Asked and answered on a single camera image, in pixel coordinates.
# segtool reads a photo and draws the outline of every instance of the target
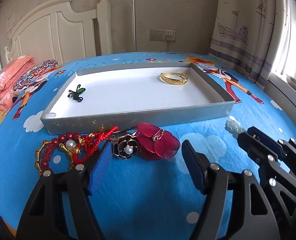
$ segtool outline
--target white wall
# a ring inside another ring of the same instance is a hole
[[[17,24],[25,14],[47,0],[1,0],[0,61],[5,65],[7,19],[15,14]],[[112,13],[112,46],[114,53],[132,51],[131,0],[109,0]],[[99,0],[73,0],[72,9],[83,12],[95,9]],[[170,51],[205,53],[210,49],[218,0],[136,0],[137,50],[165,51],[166,42],[149,41],[149,29],[176,30],[176,42]]]

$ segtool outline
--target blue gripper pad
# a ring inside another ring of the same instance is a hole
[[[90,195],[92,195],[96,190],[100,189],[101,183],[103,182],[103,179],[106,175],[109,164],[112,160],[112,151],[113,151],[112,143],[109,143],[105,147],[96,165],[92,169],[90,173],[90,182],[88,186],[88,191]]]
[[[206,190],[204,173],[209,165],[208,159],[204,156],[205,163],[202,163],[198,156],[202,157],[202,154],[196,153],[188,140],[182,143],[181,152],[195,188],[204,193]]]
[[[280,161],[282,161],[284,155],[282,152],[282,147],[280,144],[278,144],[275,140],[267,136],[265,133],[257,129],[256,127],[250,127],[247,132],[251,135],[254,136],[256,135],[256,138],[259,138],[259,141],[269,148],[271,151],[273,151],[277,156]]]

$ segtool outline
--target red bead bracelet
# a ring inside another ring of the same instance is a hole
[[[60,134],[58,138],[52,138],[51,141],[42,141],[41,147],[35,151],[37,157],[35,167],[39,170],[39,175],[41,176],[46,170],[52,171],[49,167],[49,162],[56,147],[59,147],[60,150],[67,153],[71,159],[70,168],[73,168],[76,164],[84,163],[91,155],[97,152],[99,144],[117,130],[118,127],[115,126],[107,132],[90,133],[88,135],[68,132],[66,135]],[[40,152],[44,147],[46,148],[39,161]],[[86,152],[86,156],[82,159],[78,159],[81,148]]]

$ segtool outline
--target pearl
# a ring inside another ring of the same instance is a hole
[[[74,140],[66,141],[66,147],[68,150],[72,150],[75,145],[76,145],[76,142]]]
[[[131,155],[134,152],[134,148],[130,145],[127,145],[124,149],[125,153],[127,153],[128,155]]]

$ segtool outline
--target paper notice on wall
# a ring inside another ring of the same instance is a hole
[[[15,15],[12,14],[7,19],[7,40],[9,40],[10,35],[13,33],[14,29],[15,29]]]

